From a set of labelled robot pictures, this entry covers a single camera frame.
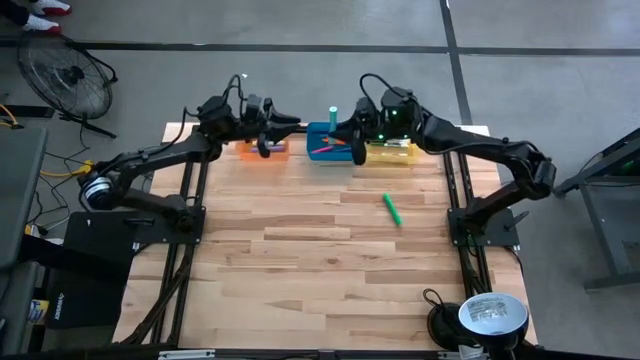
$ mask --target lamp shade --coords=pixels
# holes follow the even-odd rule
[[[465,301],[458,311],[458,319],[480,345],[512,350],[524,340],[529,311],[511,295],[484,293]]]

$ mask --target lamp base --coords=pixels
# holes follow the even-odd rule
[[[434,306],[427,317],[427,328],[431,339],[443,349],[458,352],[458,345],[464,345],[464,328],[458,321],[460,305],[444,303]]]

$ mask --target electric fan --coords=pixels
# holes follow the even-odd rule
[[[111,71],[111,79],[103,66]],[[25,32],[18,41],[18,67],[31,89],[60,111],[60,119],[116,137],[88,123],[104,116],[111,107],[111,84],[118,81],[111,66],[65,36]]]

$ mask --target black mount plate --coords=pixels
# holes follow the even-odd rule
[[[461,219],[464,209],[449,209],[447,216],[449,220],[449,231],[453,246],[516,246],[520,245],[518,231],[515,227],[515,220],[511,209],[504,209],[493,215],[484,235],[474,236],[475,244],[469,241],[471,238],[466,229],[461,226]]]
[[[100,239],[140,244],[196,245],[202,237],[206,208],[192,208],[192,211],[196,216],[193,230],[188,233],[176,231],[162,215],[144,211],[76,212],[69,218],[72,231],[67,231],[67,236],[74,239],[80,237],[84,241]],[[126,221],[131,219],[150,220],[150,224],[131,225]]]

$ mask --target orange container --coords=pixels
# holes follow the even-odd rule
[[[260,153],[255,151],[251,152],[254,148],[253,141],[246,143],[244,141],[236,142],[236,152],[240,155],[240,159],[244,161],[287,161],[289,159],[289,142],[282,140],[278,143],[278,146],[284,146],[284,151],[272,151],[271,156],[263,158]]]

